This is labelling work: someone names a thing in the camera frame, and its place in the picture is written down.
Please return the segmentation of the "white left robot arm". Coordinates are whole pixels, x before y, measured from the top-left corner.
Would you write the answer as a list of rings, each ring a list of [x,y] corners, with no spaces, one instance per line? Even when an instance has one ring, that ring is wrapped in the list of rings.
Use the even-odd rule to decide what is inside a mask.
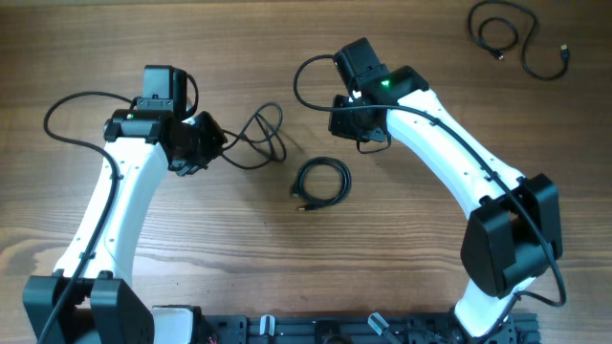
[[[152,197],[167,173],[193,175],[227,139],[187,100],[192,75],[144,69],[143,91],[117,110],[94,149],[104,162],[81,224],[49,276],[32,276],[23,305],[40,343],[207,343],[199,308],[148,308],[133,291],[136,247]]]

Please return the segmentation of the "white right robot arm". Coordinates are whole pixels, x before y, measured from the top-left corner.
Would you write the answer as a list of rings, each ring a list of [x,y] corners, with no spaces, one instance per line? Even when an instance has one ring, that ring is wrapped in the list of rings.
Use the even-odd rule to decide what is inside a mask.
[[[329,130],[356,143],[395,139],[451,192],[468,224],[460,257],[470,280],[453,313],[465,336],[493,335],[514,302],[562,255],[558,191],[499,160],[443,107],[411,67],[394,72],[366,38],[333,54],[347,89],[336,96]]]

